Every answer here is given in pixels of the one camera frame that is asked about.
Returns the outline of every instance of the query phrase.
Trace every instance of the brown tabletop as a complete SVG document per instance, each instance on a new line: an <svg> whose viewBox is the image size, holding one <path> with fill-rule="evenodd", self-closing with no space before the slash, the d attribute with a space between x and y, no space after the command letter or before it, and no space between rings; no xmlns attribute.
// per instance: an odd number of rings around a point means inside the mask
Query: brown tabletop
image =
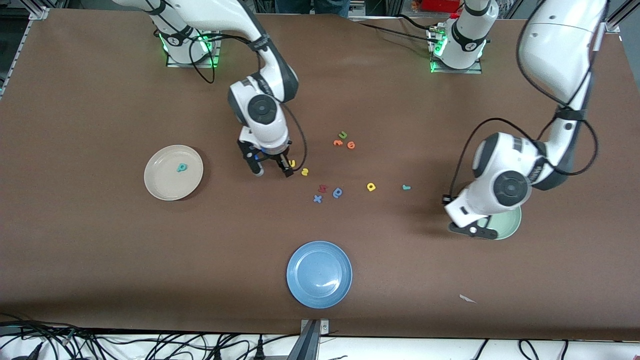
<svg viewBox="0 0 640 360"><path fill-rule="evenodd" d="M343 335L640 338L640 97L617 35L595 65L595 166L536 190L518 232L488 241L448 233L440 197L480 121L536 135L553 114L516 67L522 21L499 20L484 73L465 76L430 73L420 40L337 16L259 19L300 77L289 104L307 177L274 163L254 177L241 158L227 91L257 66L242 44L223 44L208 85L164 67L144 13L52 10L34 23L0 101L2 309L85 327L294 333L329 318ZM333 146L341 131L355 149ZM487 126L471 149L494 131L512 133ZM205 176L187 199L157 200L143 169L178 143ZM577 166L591 146L584 132ZM315 203L320 184L344 194ZM325 310L285 280L313 240L353 264L347 297Z"/></svg>

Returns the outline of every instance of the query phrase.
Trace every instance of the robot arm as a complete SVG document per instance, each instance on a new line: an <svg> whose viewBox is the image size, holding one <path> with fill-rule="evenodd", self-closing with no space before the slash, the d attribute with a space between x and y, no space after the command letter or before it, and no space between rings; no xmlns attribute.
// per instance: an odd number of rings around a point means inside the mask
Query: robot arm
<svg viewBox="0 0 640 360"><path fill-rule="evenodd" d="M249 48L264 59L265 66L229 89L229 105L243 125L238 146L256 176L264 173L261 163L264 159L274 159L287 177L293 175L287 159L291 141L280 103L294 98L298 91L298 77L260 22L239 0L166 2L194 28L239 31L251 41Z"/></svg>
<svg viewBox="0 0 640 360"><path fill-rule="evenodd" d="M228 102L243 125L238 146L256 176L263 174L262 160L274 159L286 176L289 166L289 130L280 107L296 96L298 77L278 52L271 38L240 0L113 0L147 12L160 31L169 55L180 63L194 63L209 53L192 41L202 33L234 30L250 41L249 48L265 66L231 85Z"/></svg>
<svg viewBox="0 0 640 360"><path fill-rule="evenodd" d="M233 30L243 33L249 47L264 59L265 66L251 75L260 90L279 102L293 99L298 78L254 14L238 0L167 0L182 19L206 31Z"/></svg>
<svg viewBox="0 0 640 360"><path fill-rule="evenodd" d="M162 0L112 0L122 6L139 8L154 22L167 53L178 63L190 64L202 60L209 50L206 46L190 46L198 30L188 26L171 6Z"/></svg>
<svg viewBox="0 0 640 360"><path fill-rule="evenodd" d="M486 36L498 18L496 0L466 0L457 19L445 22L446 42L435 56L453 69L467 69L482 55Z"/></svg>
<svg viewBox="0 0 640 360"><path fill-rule="evenodd" d="M532 188L549 190L566 180L549 164L563 172L573 167L592 80L589 43L605 7L606 0L548 0L531 18L520 45L523 66L567 106L556 110L544 143L495 133L480 144L472 165L475 180L445 207L458 227L515 209Z"/></svg>

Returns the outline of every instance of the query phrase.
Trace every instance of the blue plate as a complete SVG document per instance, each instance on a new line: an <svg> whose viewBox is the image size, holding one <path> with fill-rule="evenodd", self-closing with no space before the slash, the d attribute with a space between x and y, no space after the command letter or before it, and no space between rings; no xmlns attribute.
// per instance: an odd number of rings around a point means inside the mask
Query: blue plate
<svg viewBox="0 0 640 360"><path fill-rule="evenodd" d="M304 306L326 309L349 292L353 274L347 254L327 241L302 245L289 260L287 284Z"/></svg>

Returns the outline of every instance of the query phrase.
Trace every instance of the white floor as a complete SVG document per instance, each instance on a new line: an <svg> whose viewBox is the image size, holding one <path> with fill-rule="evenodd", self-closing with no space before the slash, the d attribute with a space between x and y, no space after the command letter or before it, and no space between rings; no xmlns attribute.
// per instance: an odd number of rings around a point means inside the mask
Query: white floor
<svg viewBox="0 0 640 360"><path fill-rule="evenodd" d="M185 336L177 341L186 341L193 335ZM274 335L265 336L268 340ZM233 341L248 340L252 347L257 342L257 335L240 336ZM264 346L267 356L287 355L297 337L285 338ZM157 339L153 335L128 335L109 336L109 339L117 341L129 341L134 339ZM217 335L207 335L206 343L215 344ZM0 346L9 338L0 338ZM346 360L470 360L474 359L482 340L455 340L455 339L397 339L397 338L332 338L323 337L319 349L318 360L335 360L338 357L347 356ZM40 340L15 340L0 350L0 360L10 360L17 356L28 355ZM154 346L153 342L133 343L130 345L112 345L107 341L101 341L101 345L114 356L122 360L143 360ZM194 341L194 345L203 345L202 340ZM559 360L564 343L562 341L532 341L540 360ZM178 345L170 345L164 348L156 359L164 359L173 352ZM246 352L246 345L237 345L222 351L222 360L236 360ZM189 350L195 359L201 359L204 353L201 350ZM533 354L525 347L527 355L535 359ZM60 360L67 360L68 355L63 351ZM84 356L89 351L84 349ZM569 344L565 360L634 360L640 355L640 343L613 343L598 341L572 341ZM175 360L191 360L189 354L174 356ZM518 350L517 340L490 340L484 348L480 359L482 360L508 360L525 357ZM45 342L40 351L39 360L55 360L51 346Z"/></svg>

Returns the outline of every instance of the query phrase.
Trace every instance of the light green plate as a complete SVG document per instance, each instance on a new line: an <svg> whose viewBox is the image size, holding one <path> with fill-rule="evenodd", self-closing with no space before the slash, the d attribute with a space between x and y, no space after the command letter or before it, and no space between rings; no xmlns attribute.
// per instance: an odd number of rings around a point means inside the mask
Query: light green plate
<svg viewBox="0 0 640 360"><path fill-rule="evenodd" d="M516 209L507 211L506 213L492 215L489 224L487 224L486 221L486 218L478 220L478 226L496 230L498 232L496 240L503 240L515 234L520 227L520 221L522 221L522 210L520 207L517 207Z"/></svg>

